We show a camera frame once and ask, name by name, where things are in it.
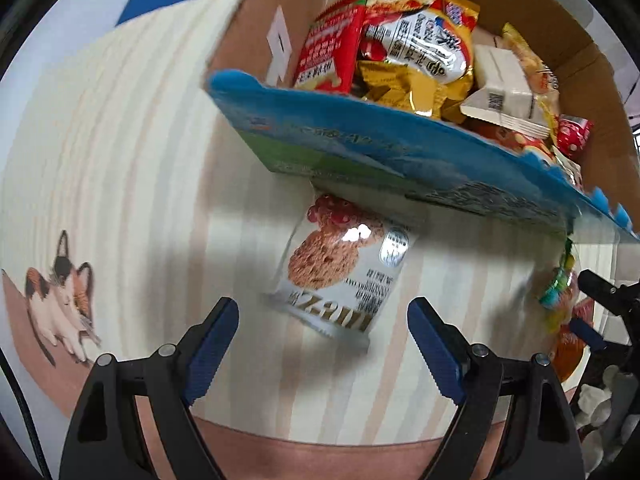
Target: cardboard box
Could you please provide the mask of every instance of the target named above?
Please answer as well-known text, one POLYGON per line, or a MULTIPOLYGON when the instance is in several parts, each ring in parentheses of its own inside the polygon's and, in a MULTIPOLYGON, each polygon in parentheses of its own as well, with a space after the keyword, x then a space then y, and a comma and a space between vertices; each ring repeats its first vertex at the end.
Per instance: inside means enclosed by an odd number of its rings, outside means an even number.
MULTIPOLYGON (((551 67, 563 113, 593 121, 579 161, 585 189, 599 187, 610 208, 623 204, 640 225, 638 156, 610 65, 589 35, 554 0, 471 1, 480 6, 480 27, 499 34, 505 22, 512 23, 551 67)), ((380 187, 556 230, 573 228, 585 234, 583 241, 616 237, 607 207, 577 192, 535 156, 514 155, 440 121, 289 89, 324 2, 243 0, 210 58, 207 91, 267 168, 380 187)))

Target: cat illustration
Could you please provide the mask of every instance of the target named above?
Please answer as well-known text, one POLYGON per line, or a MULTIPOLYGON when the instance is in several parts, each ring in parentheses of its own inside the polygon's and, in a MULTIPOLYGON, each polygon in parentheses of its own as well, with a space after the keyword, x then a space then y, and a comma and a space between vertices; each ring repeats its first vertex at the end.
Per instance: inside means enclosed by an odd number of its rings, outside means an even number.
POLYGON ((80 362, 86 361, 82 337, 87 336, 97 345, 100 344, 92 323, 93 288, 94 272, 91 265, 85 262, 76 269, 69 259, 66 231, 62 231, 58 240, 49 280, 33 267, 27 270, 24 295, 29 321, 40 349, 53 366, 56 362, 42 343, 42 338, 53 346, 62 341, 66 351, 80 362))

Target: silver screw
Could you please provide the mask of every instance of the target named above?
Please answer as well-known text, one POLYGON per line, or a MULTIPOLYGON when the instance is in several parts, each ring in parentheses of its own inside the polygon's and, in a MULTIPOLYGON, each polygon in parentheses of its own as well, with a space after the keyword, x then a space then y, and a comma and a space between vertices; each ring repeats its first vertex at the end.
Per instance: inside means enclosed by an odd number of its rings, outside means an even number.
POLYGON ((540 366, 549 366, 551 364, 546 354, 536 354, 535 360, 540 366))
POLYGON ((158 353, 162 357, 169 357, 170 355, 173 355, 175 353, 175 345, 172 345, 171 343, 167 343, 166 345, 162 345, 158 349, 158 353))
POLYGON ((113 359, 111 354, 102 354, 95 360, 95 362, 98 366, 106 366, 111 362, 111 359, 113 359))
POLYGON ((471 345, 471 351, 476 357, 487 357, 489 355, 489 349, 480 343, 471 345))

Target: yellow snack package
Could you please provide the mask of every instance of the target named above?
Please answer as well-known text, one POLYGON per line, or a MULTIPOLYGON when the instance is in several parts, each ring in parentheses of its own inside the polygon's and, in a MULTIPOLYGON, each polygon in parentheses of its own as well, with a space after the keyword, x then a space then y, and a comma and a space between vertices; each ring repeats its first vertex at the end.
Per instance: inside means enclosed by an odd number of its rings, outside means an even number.
POLYGON ((447 89, 433 77, 407 65, 359 61, 358 72, 369 88, 364 100, 423 117, 440 118, 447 89))
POLYGON ((505 48, 511 50, 520 62, 536 103, 542 110, 551 130, 551 140, 558 145, 558 119, 560 115, 560 92, 558 78, 529 46, 511 23, 502 28, 502 40, 505 48))
POLYGON ((468 0, 367 0, 360 56, 433 77, 446 86, 449 108, 474 82, 471 32, 478 13, 468 0))

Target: cat ear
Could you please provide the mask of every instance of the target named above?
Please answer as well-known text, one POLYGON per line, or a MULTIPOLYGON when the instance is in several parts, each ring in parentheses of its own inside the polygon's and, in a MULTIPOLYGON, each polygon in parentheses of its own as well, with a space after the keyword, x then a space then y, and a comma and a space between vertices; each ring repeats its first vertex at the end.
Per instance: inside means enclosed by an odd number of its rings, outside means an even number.
POLYGON ((60 239, 58 240, 58 252, 56 253, 56 256, 64 256, 65 258, 69 257, 69 238, 65 230, 62 231, 60 239))
POLYGON ((91 294, 94 291, 94 270, 88 262, 85 262, 78 267, 78 279, 84 288, 84 292, 87 294, 89 301, 91 301, 91 294))

